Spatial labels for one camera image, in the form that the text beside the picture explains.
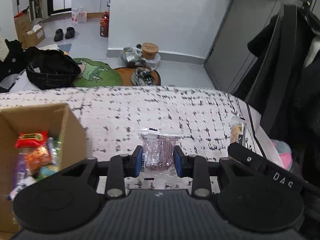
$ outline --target black slipper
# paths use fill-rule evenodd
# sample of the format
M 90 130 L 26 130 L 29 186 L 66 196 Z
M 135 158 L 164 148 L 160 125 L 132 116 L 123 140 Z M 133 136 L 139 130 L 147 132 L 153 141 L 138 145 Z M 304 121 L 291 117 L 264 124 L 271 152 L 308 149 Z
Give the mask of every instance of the black slipper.
M 62 41 L 63 40 L 63 30 L 58 29 L 56 30 L 56 35 L 54 36 L 54 41 Z
M 76 31 L 75 31 L 75 29 L 73 27 L 68 27 L 67 28 L 67 33 L 66 33 L 66 35 L 64 37 L 66 39 L 71 39 L 71 38 L 73 38 L 75 36 L 75 33 L 76 33 Z

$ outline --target red bottle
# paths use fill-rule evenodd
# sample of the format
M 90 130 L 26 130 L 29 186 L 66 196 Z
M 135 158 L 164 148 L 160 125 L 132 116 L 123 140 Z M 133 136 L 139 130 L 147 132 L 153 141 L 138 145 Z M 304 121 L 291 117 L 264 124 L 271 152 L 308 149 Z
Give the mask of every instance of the red bottle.
M 108 37 L 109 35 L 109 12 L 104 12 L 100 18 L 100 36 Z

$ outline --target ribbed gray panel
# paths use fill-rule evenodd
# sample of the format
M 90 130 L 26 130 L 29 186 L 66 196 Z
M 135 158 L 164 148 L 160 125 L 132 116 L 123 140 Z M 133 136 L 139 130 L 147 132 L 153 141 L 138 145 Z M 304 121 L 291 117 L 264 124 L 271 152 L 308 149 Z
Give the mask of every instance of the ribbed gray panel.
M 303 239 L 293 230 L 271 235 L 242 231 L 221 219 L 208 201 L 195 200 L 186 190 L 132 190 L 124 199 L 107 202 L 102 212 L 82 228 L 56 235 L 36 234 L 23 230 L 13 239 L 194 240 L 204 238 Z

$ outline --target tablecloth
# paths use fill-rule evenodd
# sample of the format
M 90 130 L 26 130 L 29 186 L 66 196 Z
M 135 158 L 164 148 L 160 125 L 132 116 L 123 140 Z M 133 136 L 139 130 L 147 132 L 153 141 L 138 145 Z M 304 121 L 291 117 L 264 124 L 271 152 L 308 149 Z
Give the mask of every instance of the tablecloth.
M 266 157 L 282 166 L 268 136 L 259 126 L 260 114 L 243 101 L 227 93 L 210 89 L 178 87 L 97 87 L 64 88 L 46 91 L 22 91 L 0 94 L 0 108 L 68 103 L 87 133 L 87 155 L 107 161 L 118 154 L 131 154 L 142 145 L 137 129 L 152 127 L 184 134 L 178 141 L 187 155 L 197 154 L 217 162 L 228 156 L 230 121 L 233 116 L 248 124 L 246 146 L 262 155 L 253 131 Z M 106 178 L 100 178 L 98 192 L 104 192 Z M 213 192 L 219 192 L 217 180 L 211 177 Z M 146 181 L 127 178 L 131 188 L 188 188 L 191 178 Z

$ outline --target red candy wrapper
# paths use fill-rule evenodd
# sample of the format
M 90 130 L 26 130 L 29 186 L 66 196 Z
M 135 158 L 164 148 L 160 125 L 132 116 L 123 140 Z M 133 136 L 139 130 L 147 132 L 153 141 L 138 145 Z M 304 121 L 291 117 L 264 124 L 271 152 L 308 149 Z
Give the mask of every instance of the red candy wrapper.
M 46 146 L 24 149 L 26 168 L 33 174 L 41 166 L 51 163 L 51 156 Z
M 20 133 L 16 142 L 16 148 L 40 147 L 47 142 L 48 131 L 39 133 Z

